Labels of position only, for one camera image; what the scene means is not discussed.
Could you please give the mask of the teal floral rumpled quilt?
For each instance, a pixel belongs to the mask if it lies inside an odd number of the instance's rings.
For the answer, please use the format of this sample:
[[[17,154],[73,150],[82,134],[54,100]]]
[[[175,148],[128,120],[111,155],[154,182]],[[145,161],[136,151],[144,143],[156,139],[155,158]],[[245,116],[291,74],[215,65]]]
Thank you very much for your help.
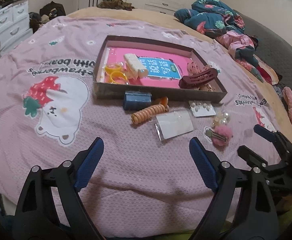
[[[251,62],[248,63],[244,59],[235,57],[235,53],[242,49],[255,51],[258,39],[245,35],[242,18],[235,14],[228,5],[219,0],[197,0],[190,9],[184,8],[175,11],[174,17],[198,33],[216,40],[227,49],[234,61],[258,80],[264,81],[258,59],[252,57]]]

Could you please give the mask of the dark shallow cardboard tray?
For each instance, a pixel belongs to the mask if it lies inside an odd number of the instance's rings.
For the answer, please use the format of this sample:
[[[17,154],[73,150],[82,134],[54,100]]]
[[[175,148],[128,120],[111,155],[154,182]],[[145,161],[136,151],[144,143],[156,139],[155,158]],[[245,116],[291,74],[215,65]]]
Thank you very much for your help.
[[[94,67],[98,99],[123,99],[125,92],[154,99],[219,103],[227,94],[218,72],[193,48],[141,37],[107,36]]]

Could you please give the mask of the dark red hair claw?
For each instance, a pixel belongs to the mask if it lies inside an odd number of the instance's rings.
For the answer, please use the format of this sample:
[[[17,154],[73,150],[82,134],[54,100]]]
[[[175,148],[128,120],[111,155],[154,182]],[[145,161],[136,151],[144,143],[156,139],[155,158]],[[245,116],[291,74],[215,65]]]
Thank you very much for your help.
[[[214,68],[205,70],[199,74],[191,76],[183,76],[179,80],[179,87],[182,89],[199,88],[201,85],[205,85],[214,80],[218,76],[218,71]]]

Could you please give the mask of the blue small box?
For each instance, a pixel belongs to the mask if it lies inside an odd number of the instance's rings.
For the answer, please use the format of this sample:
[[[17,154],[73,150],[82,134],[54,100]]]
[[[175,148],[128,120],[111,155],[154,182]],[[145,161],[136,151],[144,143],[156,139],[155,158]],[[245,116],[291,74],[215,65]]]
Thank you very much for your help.
[[[139,111],[151,106],[151,93],[126,91],[123,100],[123,109],[126,111]]]

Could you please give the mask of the white drawer chest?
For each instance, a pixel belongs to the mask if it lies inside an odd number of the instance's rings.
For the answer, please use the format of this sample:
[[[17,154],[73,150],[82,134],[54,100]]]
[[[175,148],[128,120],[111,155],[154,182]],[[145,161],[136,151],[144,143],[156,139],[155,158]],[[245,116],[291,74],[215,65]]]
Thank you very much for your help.
[[[16,0],[0,9],[0,53],[15,48],[33,34],[30,28],[28,0]]]

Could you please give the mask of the grey upholstered headboard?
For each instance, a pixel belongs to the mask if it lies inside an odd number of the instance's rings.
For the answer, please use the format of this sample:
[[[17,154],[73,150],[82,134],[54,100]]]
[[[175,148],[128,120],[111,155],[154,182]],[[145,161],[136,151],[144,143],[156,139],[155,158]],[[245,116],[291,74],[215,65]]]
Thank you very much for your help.
[[[282,76],[280,85],[289,87],[292,90],[292,46],[261,23],[239,11],[235,10],[234,13],[242,18],[245,35],[258,39],[255,51],[242,49],[235,53],[235,57],[244,59],[248,63],[251,62],[252,57],[262,60]]]

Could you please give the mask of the clear bag white card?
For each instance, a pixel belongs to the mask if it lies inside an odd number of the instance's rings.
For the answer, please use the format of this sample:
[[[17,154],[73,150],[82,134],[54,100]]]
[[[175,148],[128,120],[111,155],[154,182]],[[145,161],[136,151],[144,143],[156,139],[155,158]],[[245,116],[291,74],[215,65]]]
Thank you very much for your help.
[[[194,131],[188,111],[173,111],[156,116],[155,128],[160,141]]]

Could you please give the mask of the pink strawberry bear blanket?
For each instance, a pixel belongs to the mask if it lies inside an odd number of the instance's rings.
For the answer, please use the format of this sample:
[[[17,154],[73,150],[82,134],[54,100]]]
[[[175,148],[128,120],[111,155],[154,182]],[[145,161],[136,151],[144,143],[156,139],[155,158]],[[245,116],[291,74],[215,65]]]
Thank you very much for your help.
[[[189,153],[189,141],[204,137],[211,118],[192,118],[194,130],[160,141],[153,121],[134,127],[119,100],[95,100],[93,70],[109,35],[136,36],[194,48],[219,67],[227,94],[233,137],[220,159],[245,169],[237,148],[248,146],[270,164],[275,147],[254,133],[262,119],[275,123],[262,94],[216,43],[145,22],[59,17],[0,59],[0,193],[17,203],[34,165],[57,167],[85,150],[96,137],[103,156],[80,197],[106,237],[149,237],[196,228],[213,193]]]

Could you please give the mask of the cream plastic hair claw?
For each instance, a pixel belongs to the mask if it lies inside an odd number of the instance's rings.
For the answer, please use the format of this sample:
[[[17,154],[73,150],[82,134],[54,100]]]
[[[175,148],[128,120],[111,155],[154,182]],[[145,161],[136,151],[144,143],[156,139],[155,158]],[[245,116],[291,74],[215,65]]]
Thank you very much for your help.
[[[135,54],[125,54],[124,60],[126,63],[126,68],[130,72],[130,77],[132,79],[142,79],[148,76],[148,69],[141,63]]]

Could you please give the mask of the earring card in bag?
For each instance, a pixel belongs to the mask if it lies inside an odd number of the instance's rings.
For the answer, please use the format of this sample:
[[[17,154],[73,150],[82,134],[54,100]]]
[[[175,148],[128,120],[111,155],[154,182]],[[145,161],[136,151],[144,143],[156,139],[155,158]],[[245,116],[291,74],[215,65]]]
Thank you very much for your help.
[[[216,112],[209,101],[189,101],[190,111],[196,118],[215,116]]]

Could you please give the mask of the black bag on floor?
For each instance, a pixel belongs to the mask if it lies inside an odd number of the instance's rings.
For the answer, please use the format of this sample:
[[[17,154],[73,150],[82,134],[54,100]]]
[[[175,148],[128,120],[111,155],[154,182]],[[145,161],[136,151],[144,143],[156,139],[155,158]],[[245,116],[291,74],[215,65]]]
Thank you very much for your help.
[[[51,1],[40,9],[39,14],[41,17],[46,15],[49,20],[53,20],[58,16],[66,16],[66,11],[62,4]]]

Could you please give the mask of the pink fluffy hair clip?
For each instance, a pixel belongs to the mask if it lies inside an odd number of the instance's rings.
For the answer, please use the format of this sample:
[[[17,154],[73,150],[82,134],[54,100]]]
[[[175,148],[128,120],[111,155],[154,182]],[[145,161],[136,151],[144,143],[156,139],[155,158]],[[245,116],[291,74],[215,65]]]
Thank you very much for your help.
[[[233,138],[233,131],[226,125],[219,125],[214,129],[206,127],[205,136],[211,140],[214,146],[225,147]]]

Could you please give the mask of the pink book with blue label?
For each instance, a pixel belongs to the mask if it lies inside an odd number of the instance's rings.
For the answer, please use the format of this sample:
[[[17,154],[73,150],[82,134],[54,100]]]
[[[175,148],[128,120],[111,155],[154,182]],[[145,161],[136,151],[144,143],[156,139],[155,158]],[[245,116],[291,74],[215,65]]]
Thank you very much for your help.
[[[103,64],[100,81],[107,83],[105,66],[109,63],[122,62],[125,66],[124,55],[135,54],[141,59],[141,63],[148,69],[149,75],[142,79],[129,79],[129,85],[141,85],[158,88],[179,89],[179,80],[188,75],[187,63],[198,60],[192,56],[181,56],[174,53],[164,53],[156,50],[144,50],[134,48],[109,47],[107,59]]]

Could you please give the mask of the yellow plastic hair clip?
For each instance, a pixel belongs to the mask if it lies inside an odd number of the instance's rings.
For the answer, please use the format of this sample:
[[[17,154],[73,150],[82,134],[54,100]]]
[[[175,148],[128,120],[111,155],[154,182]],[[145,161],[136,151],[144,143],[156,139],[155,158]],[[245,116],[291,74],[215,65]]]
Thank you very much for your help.
[[[122,62],[109,63],[105,66],[107,83],[116,85],[128,85],[128,78]]]

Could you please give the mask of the sheer floral hair scrunchie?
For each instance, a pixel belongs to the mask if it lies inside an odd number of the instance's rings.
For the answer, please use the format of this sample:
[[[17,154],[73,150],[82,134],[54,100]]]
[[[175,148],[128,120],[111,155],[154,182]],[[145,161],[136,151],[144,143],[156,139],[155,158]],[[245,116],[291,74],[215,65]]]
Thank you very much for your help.
[[[218,71],[209,65],[199,67],[194,61],[187,63],[188,75],[185,77],[186,88],[213,92],[209,84],[218,76]]]

